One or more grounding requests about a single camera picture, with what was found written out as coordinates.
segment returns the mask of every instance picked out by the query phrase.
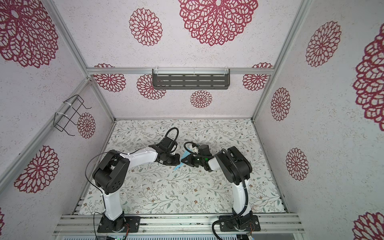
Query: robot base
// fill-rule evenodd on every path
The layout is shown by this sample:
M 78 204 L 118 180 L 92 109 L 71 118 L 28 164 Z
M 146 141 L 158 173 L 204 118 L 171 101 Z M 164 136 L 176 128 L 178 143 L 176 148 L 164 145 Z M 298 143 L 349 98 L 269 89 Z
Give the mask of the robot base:
M 123 213 L 115 220 L 109 220 L 104 214 L 101 217 L 98 233 L 127 232 L 125 224 L 129 224 L 129 232 L 138 232 L 140 217 L 124 217 Z
M 228 215 L 219 216 L 219 220 L 222 220 L 222 219 L 225 220 L 229 217 L 230 216 Z M 236 232 L 236 231 L 250 232 L 251 230 L 253 232 L 258 232 L 261 230 L 259 219 L 256 215 L 253 215 L 249 221 L 243 223 L 243 225 L 241 226 L 238 225 L 236 219 L 220 223 L 220 231 L 222 232 Z

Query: red mandala pattern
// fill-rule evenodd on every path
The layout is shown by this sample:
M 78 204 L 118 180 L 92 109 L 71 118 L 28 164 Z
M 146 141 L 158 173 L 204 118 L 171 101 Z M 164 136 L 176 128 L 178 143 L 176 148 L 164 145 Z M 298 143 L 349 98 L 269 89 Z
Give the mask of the red mandala pattern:
M 0 236 L 1 236 L 1 230 L 3 230 L 3 226 L 4 226 L 4 214 L 1 212 L 1 208 L 0 208 Z
M 191 103 L 197 108 L 205 108 L 212 102 L 212 95 L 204 90 L 198 90 L 191 95 Z
M 223 45 L 252 21 L 257 0 L 179 0 L 184 28 L 200 43 Z
M 90 138 L 95 133 L 96 124 L 95 119 L 89 113 L 80 115 L 77 121 L 77 130 L 83 138 Z
M 55 179 L 58 168 L 57 153 L 49 146 L 43 146 L 13 185 L 21 192 L 37 193 Z
M 113 66 L 101 63 L 96 68 L 114 68 Z M 125 78 L 123 74 L 94 74 L 93 77 L 98 85 L 110 92 L 120 92 L 125 88 Z
M 49 65 L 58 35 L 51 18 L 39 0 L 0 3 L 0 52 L 5 60 L 23 67 Z
M 364 49 L 365 55 L 356 66 L 356 104 L 364 109 L 364 117 L 372 119 L 384 131 L 384 24 L 375 40 Z
M 326 63 L 336 51 L 340 42 L 340 25 L 330 21 L 312 35 L 308 43 L 306 58 L 309 65 L 317 67 Z
M 366 212 L 364 215 L 359 215 L 359 218 L 353 223 L 354 240 L 384 239 L 384 216 L 381 213 Z
M 291 107 L 290 95 L 285 88 L 279 88 L 273 94 L 271 101 L 271 113 L 276 121 L 286 118 Z
M 304 153 L 297 148 L 291 149 L 286 157 L 289 174 L 296 180 L 303 180 L 308 174 L 308 161 Z
M 253 66 L 253 68 L 272 68 L 270 63 L 259 63 Z M 267 74 L 246 74 L 243 76 L 243 85 L 246 89 L 251 91 L 257 91 L 263 89 L 265 83 L 268 80 Z
M 129 28 L 133 37 L 145 46 L 153 46 L 163 35 L 161 23 L 156 15 L 148 9 L 137 9 L 131 15 Z
M 151 74 L 140 76 L 137 80 L 137 89 L 141 95 L 152 100 L 162 98 L 167 92 L 166 90 L 157 90 L 153 88 Z

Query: cable tie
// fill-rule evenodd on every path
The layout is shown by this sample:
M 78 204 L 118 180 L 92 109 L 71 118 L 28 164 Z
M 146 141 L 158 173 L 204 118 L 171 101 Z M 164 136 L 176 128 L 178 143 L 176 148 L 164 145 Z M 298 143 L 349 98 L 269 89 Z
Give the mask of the cable tie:
M 61 115 L 64 115 L 64 116 L 68 117 L 68 115 L 64 114 L 64 113 L 56 113 L 56 114 L 61 114 Z

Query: floral tablecloth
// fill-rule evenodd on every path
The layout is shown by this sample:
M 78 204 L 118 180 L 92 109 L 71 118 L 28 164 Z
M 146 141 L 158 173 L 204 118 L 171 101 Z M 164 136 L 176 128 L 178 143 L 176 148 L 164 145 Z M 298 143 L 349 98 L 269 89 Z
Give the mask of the floral tablecloth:
M 254 212 L 285 212 L 264 155 L 249 119 L 121 120 L 107 150 L 133 152 L 158 143 L 168 129 L 180 131 L 176 153 L 184 153 L 186 141 L 208 144 L 212 154 L 236 146 L 252 165 L 249 201 Z M 175 131 L 169 134 L 173 138 Z M 129 170 L 120 190 L 120 202 L 130 214 L 186 214 L 232 212 L 231 184 L 221 170 L 175 167 L 150 163 Z M 100 191 L 91 186 L 80 214 L 103 212 Z

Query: wire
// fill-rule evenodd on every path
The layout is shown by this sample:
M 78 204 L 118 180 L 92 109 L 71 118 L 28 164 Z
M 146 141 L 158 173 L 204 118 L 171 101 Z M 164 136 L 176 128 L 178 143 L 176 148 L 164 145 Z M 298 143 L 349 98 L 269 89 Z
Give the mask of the wire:
M 168 136 L 168 134 L 169 134 L 169 132 L 170 131 L 172 131 L 172 130 L 176 130 L 176 137 L 175 137 L 175 139 L 173 140 L 176 144 L 175 144 L 175 149 L 173 149 L 173 151 L 170 151 L 169 153 L 173 153 L 174 151 L 176 151 L 176 149 L 177 149 L 177 142 L 176 142 L 176 139 L 177 139 L 177 137 L 179 136 L 179 129 L 177 128 L 177 127 L 173 127 L 173 128 L 171 128 L 171 129 L 169 129 L 168 130 L 168 132 L 166 133 L 166 135 L 164 136 L 164 137 L 167 137 Z
M 217 239 L 219 239 L 219 240 L 223 240 L 223 239 L 220 238 L 220 237 L 217 235 L 217 233 L 216 233 L 216 231 L 215 231 L 215 225 L 218 224 L 218 223 L 220 223 L 220 222 L 227 222 L 227 221 L 230 221 L 230 220 L 233 220 L 233 219 L 238 218 L 239 216 L 241 216 L 241 215 L 245 212 L 245 210 L 246 210 L 247 207 L 248 207 L 248 191 L 247 191 L 247 186 L 246 186 L 246 184 L 245 184 L 244 177 L 243 177 L 243 175 L 240 173 L 240 170 L 238 169 L 238 167 L 236 166 L 235 161 L 233 160 L 233 157 L 231 156 L 231 154 L 230 154 L 227 150 L 225 150 L 224 148 L 223 148 L 221 151 L 224 152 L 224 153 L 227 155 L 227 157 L 229 158 L 229 160 L 231 161 L 231 163 L 235 166 L 235 169 L 236 169 L 236 171 L 238 172 L 238 174 L 239 174 L 239 176 L 240 176 L 240 179 L 241 179 L 241 181 L 242 181 L 242 183 L 243 183 L 244 193 L 245 193 L 245 204 L 244 204 L 244 208 L 243 208 L 243 210 L 241 210 L 241 212 L 238 213 L 238 214 L 236 214 L 235 216 L 230 217 L 230 218 L 226 218 L 226 219 L 217 220 L 217 221 L 214 221 L 214 222 L 212 223 L 212 232 L 214 233 L 215 237 L 216 237 Z
M 192 152 L 191 150 L 189 150 L 189 149 L 187 148 L 187 144 L 188 144 L 188 143 L 197 146 L 197 144 L 195 144 L 194 142 L 186 142 L 186 143 L 184 143 L 184 148 L 187 150 L 187 152 L 189 152 L 189 153 L 191 153 L 191 154 L 193 154 L 193 155 L 196 155 L 196 156 L 198 156 L 198 157 L 213 158 L 213 156 L 205 156 L 205 155 L 200 155 L 200 154 L 197 154 L 197 153 Z
M 95 229 L 95 214 L 101 214 L 99 212 L 94 212 L 93 214 L 93 232 L 95 233 L 96 240 L 99 240 L 96 235 L 96 229 Z
M 88 181 L 90 184 L 92 184 L 92 186 L 94 186 L 96 189 L 98 189 L 101 193 L 103 193 L 103 192 L 102 192 L 96 185 L 94 185 L 94 184 L 88 179 L 88 177 L 87 177 L 87 168 L 88 168 L 88 165 L 91 163 L 91 161 L 92 161 L 93 159 L 95 159 L 97 156 L 100 156 L 100 155 L 102 155 L 102 154 L 109 153 L 109 152 L 110 152 L 110 151 L 108 151 L 108 152 L 102 152 L 102 153 L 100 153 L 100 154 L 94 156 L 94 157 L 88 162 L 87 166 L 85 167 L 85 178 L 87 179 L 87 181 Z
M 174 139 L 174 141 L 176 141 L 177 137 L 179 136 L 179 129 L 178 129 L 177 127 L 173 127 L 173 128 L 171 128 L 171 129 L 169 129 L 168 132 L 166 133 L 166 135 L 165 135 L 164 137 L 168 136 L 168 133 L 169 133 L 170 131 L 172 131 L 173 129 L 176 129 L 176 131 L 177 131 L 177 133 L 176 133 L 176 137 L 175 137 L 175 139 Z
M 129 224 L 126 224 L 126 226 L 127 226 L 127 233 L 125 234 L 125 239 L 127 239 L 127 236 L 128 236 L 128 231 L 130 230 L 130 226 L 129 226 Z
M 251 234 L 252 234 L 252 232 L 255 230 L 255 225 L 253 224 L 253 222 L 250 222 L 250 223 L 249 223 L 249 227 L 251 228 Z

